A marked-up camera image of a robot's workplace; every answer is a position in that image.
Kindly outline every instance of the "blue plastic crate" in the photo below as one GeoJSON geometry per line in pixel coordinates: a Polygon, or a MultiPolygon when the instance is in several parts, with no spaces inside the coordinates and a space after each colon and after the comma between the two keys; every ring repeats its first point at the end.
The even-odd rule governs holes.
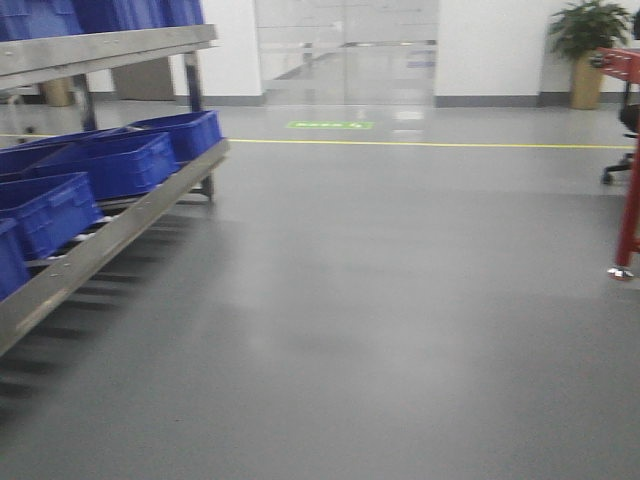
{"type": "Polygon", "coordinates": [[[0,150],[0,183],[14,182],[33,177],[33,166],[65,144],[33,145],[10,147],[0,150]]]}
{"type": "Polygon", "coordinates": [[[27,260],[48,257],[102,216],[86,173],[0,184],[0,218],[18,223],[27,260]]]}
{"type": "Polygon", "coordinates": [[[160,0],[73,0],[73,5],[87,33],[165,26],[160,0]]]}
{"type": "Polygon", "coordinates": [[[35,165],[38,176],[87,172],[98,200],[149,192],[177,170],[166,133],[96,137],[69,145],[35,165]]]}
{"type": "Polygon", "coordinates": [[[29,272],[18,246],[16,226],[13,219],[0,220],[0,301],[29,281],[29,272]]]}
{"type": "Polygon", "coordinates": [[[83,33],[71,0],[0,2],[0,40],[27,40],[83,33]]]}
{"type": "Polygon", "coordinates": [[[204,23],[200,0],[162,0],[162,11],[167,27],[204,23]]]}
{"type": "Polygon", "coordinates": [[[218,112],[215,110],[150,118],[131,123],[119,131],[168,133],[176,159],[181,165],[199,157],[222,140],[218,112]]]}

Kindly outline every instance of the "doorway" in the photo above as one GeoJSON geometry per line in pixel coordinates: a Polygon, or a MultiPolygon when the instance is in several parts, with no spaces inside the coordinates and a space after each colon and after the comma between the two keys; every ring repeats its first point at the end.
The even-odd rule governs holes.
{"type": "Polygon", "coordinates": [[[438,0],[256,0],[267,104],[432,105],[438,0]]]}

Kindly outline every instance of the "plant pot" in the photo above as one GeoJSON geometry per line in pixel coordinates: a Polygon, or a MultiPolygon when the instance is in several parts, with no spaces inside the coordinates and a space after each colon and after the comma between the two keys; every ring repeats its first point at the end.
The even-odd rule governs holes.
{"type": "Polygon", "coordinates": [[[600,102],[602,71],[591,66],[593,52],[585,53],[573,64],[571,76],[571,108],[595,110],[600,102]]]}

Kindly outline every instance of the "shelf frame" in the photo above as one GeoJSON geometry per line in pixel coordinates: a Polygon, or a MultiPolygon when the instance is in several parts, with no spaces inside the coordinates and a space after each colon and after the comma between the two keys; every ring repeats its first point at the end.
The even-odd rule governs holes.
{"type": "MultiPolygon", "coordinates": [[[[73,77],[85,130],[97,129],[86,75],[93,71],[183,54],[192,111],[202,110],[197,50],[210,48],[215,26],[110,32],[0,43],[0,89],[73,77]]],[[[64,256],[0,301],[0,356],[4,355],[75,290],[133,242],[183,195],[197,191],[209,201],[213,170],[229,150],[222,139],[171,175],[153,191],[130,203],[64,256]]]]}
{"type": "Polygon", "coordinates": [[[0,90],[212,47],[214,25],[152,28],[0,43],[0,90]]]}

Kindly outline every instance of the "metal pole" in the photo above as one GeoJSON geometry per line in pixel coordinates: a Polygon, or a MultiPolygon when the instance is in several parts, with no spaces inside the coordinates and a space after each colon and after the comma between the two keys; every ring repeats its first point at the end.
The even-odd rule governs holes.
{"type": "MultiPolygon", "coordinates": [[[[184,68],[187,74],[187,86],[189,87],[189,107],[192,112],[202,111],[202,89],[200,83],[200,65],[197,52],[184,54],[184,68]]],[[[214,185],[213,173],[202,179],[201,192],[209,201],[213,200],[214,185]]]]}
{"type": "Polygon", "coordinates": [[[200,66],[196,52],[184,54],[184,68],[189,87],[189,106],[192,112],[202,111],[202,90],[200,87],[200,66]]]}
{"type": "Polygon", "coordinates": [[[96,121],[93,98],[91,97],[91,92],[89,92],[87,76],[84,74],[76,75],[73,77],[73,83],[75,85],[76,104],[80,110],[82,129],[85,132],[97,130],[98,122],[96,121]]]}
{"type": "Polygon", "coordinates": [[[640,213],[640,138],[636,142],[633,162],[631,164],[631,179],[627,200],[622,214],[622,224],[616,251],[616,267],[609,270],[609,275],[616,280],[629,280],[633,274],[627,267],[631,264],[631,255],[638,251],[636,230],[638,214],[640,213]]]}

